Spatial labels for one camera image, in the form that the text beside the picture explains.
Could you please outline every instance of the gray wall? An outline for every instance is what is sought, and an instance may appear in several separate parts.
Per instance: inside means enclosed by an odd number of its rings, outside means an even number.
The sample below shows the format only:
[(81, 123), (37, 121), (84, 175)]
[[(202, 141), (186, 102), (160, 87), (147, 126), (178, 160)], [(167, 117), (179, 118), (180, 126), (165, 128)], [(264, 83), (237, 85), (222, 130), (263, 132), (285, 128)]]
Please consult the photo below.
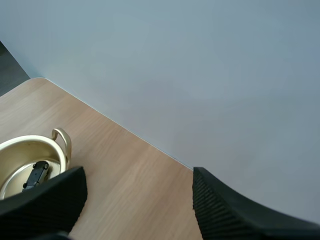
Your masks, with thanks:
[(189, 167), (320, 223), (320, 1), (1, 0), (0, 40)]

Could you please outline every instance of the wooden table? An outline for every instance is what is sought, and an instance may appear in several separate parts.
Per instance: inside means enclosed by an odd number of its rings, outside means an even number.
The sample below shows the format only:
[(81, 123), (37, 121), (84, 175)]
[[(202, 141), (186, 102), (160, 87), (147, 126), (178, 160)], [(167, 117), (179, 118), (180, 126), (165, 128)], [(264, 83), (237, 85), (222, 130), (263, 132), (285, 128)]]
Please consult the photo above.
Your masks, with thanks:
[(199, 240), (190, 169), (44, 78), (0, 97), (0, 142), (63, 128), (88, 199), (75, 240)]

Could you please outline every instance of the textured grip surface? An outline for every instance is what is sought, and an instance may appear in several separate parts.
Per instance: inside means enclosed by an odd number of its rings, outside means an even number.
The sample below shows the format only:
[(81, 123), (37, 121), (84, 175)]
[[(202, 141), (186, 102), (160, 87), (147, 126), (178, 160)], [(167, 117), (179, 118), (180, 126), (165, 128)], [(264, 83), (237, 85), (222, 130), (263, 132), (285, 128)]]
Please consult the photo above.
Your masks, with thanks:
[(69, 233), (86, 200), (84, 169), (72, 168), (35, 188), (0, 201), (0, 238), (17, 240)]
[(193, 208), (204, 240), (256, 239), (255, 231), (228, 209), (196, 170), (193, 173)]
[(193, 208), (204, 240), (320, 239), (318, 224), (254, 202), (203, 167), (193, 169), (192, 190)]

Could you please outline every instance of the dark floor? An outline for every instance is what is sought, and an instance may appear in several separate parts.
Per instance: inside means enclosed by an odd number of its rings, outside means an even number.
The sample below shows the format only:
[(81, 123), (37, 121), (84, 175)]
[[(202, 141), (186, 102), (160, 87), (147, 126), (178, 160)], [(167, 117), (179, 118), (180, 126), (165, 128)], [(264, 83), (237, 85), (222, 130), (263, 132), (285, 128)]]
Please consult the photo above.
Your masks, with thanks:
[(25, 71), (0, 42), (0, 96), (28, 79)]

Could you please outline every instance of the brass pot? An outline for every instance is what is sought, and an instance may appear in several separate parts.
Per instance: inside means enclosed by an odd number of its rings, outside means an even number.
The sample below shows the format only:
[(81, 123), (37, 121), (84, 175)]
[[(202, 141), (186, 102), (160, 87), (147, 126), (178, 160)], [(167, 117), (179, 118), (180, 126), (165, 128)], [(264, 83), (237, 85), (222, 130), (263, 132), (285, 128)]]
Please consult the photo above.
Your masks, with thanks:
[[(55, 142), (60, 135), (65, 153)], [(71, 139), (61, 128), (52, 130), (52, 138), (26, 135), (0, 144), (0, 200), (21, 193), (33, 165), (38, 161), (49, 164), (45, 181), (65, 172), (71, 160)]]

